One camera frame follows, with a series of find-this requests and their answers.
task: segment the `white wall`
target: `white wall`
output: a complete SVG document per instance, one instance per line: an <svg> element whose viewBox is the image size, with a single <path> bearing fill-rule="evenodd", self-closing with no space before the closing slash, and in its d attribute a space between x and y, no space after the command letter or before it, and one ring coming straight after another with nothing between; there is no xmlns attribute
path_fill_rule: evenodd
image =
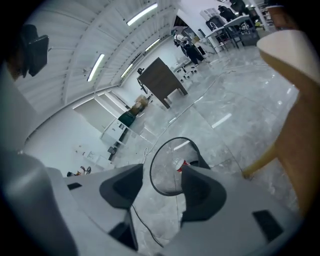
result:
<svg viewBox="0 0 320 256"><path fill-rule="evenodd" d="M115 117L94 99L76 107L74 111L101 133L115 120Z"/></svg>
<svg viewBox="0 0 320 256"><path fill-rule="evenodd" d="M138 68L145 69L158 57L170 68L173 66L177 59L183 57L184 53L180 47L176 47L172 37L165 40L158 48L147 55L144 60L136 65L132 72L128 75L121 87L112 88L116 94L119 94L127 103L129 107L135 104L135 100L138 96L146 95L137 81L139 74Z"/></svg>
<svg viewBox="0 0 320 256"><path fill-rule="evenodd" d="M45 166L59 169L66 177L67 172L76 173L80 166L93 167L81 153L75 152L79 145L83 151L109 157L109 146L99 139L100 135L100 131L69 106L43 123L31 135L23 151L38 158Z"/></svg>

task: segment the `gray marble tile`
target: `gray marble tile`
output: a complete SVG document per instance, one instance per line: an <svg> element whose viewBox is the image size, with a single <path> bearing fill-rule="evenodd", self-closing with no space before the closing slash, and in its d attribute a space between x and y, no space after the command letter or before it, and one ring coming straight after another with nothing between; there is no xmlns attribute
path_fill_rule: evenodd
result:
<svg viewBox="0 0 320 256"><path fill-rule="evenodd" d="M128 132L123 140L125 145L120 145L112 162L115 167L140 164L144 160L145 148L152 148L152 144L134 132Z"/></svg>
<svg viewBox="0 0 320 256"><path fill-rule="evenodd" d="M227 175L241 174L241 169L237 161L233 157L213 167L210 166L210 168L214 172L227 174Z"/></svg>
<svg viewBox="0 0 320 256"><path fill-rule="evenodd" d="M151 237L150 233L144 232L144 231L137 231L136 232L136 239L138 242L138 252L142 255L146 256L153 256L156 253L158 253L162 248L160 245L158 245L153 238ZM162 239L159 237L156 237L156 239L165 246L167 243L169 243L169 240Z"/></svg>
<svg viewBox="0 0 320 256"><path fill-rule="evenodd" d="M266 65L266 62L260 57L259 49L255 46L231 49L225 53L225 56L230 59L228 68L243 65Z"/></svg>
<svg viewBox="0 0 320 256"><path fill-rule="evenodd" d="M174 137L187 137L192 140L208 165L217 165L232 157L220 136L193 107L169 126L154 149L157 150L163 143Z"/></svg>
<svg viewBox="0 0 320 256"><path fill-rule="evenodd" d="M240 95L221 91L222 96L217 101L205 101L206 107L199 112L210 125L217 125L217 120L223 115L227 118L217 125L214 130L225 142L239 166L244 169L258 159L266 148L273 142L272 129L276 117L257 103Z"/></svg>
<svg viewBox="0 0 320 256"><path fill-rule="evenodd" d="M286 79L267 67L245 67L226 76L223 86L231 92L242 95L278 115L293 89Z"/></svg>
<svg viewBox="0 0 320 256"><path fill-rule="evenodd" d="M298 212L296 193L288 175L277 159L257 171L251 181L267 190L293 212Z"/></svg>
<svg viewBox="0 0 320 256"><path fill-rule="evenodd" d="M173 112L151 103L136 117L130 129L154 143L174 117Z"/></svg>

